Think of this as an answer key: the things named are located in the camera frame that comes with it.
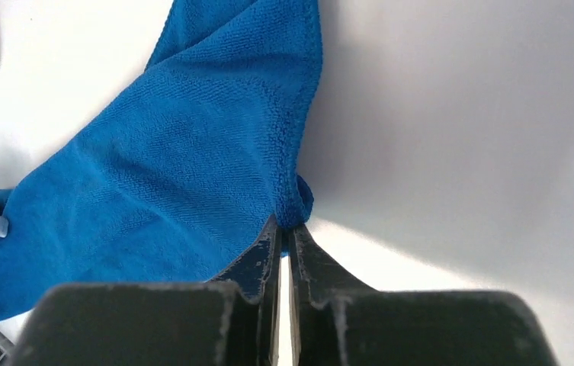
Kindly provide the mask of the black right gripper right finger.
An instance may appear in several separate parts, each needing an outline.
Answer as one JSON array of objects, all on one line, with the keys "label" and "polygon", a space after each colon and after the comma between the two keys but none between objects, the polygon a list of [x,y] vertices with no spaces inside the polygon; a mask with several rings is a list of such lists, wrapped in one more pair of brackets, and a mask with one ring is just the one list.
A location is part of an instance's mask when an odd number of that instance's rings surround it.
[{"label": "black right gripper right finger", "polygon": [[296,365],[555,365],[530,307],[506,291],[379,291],[304,226],[287,234]]}]

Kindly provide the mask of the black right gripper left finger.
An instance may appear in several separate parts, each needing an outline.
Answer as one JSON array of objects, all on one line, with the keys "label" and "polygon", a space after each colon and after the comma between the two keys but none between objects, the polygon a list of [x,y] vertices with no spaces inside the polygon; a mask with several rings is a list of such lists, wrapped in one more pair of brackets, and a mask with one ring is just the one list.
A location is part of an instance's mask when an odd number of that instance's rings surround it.
[{"label": "black right gripper left finger", "polygon": [[274,365],[281,229],[205,282],[65,284],[37,305],[13,365]]}]

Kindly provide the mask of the blue microfiber towel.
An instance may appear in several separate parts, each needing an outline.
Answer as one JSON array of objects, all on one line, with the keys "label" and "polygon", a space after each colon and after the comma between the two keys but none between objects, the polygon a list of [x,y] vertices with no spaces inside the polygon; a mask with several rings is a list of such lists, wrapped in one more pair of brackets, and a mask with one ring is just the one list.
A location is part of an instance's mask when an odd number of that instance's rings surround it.
[{"label": "blue microfiber towel", "polygon": [[205,281],[306,222],[321,70],[315,1],[173,2],[143,73],[0,190],[0,321],[65,282]]}]

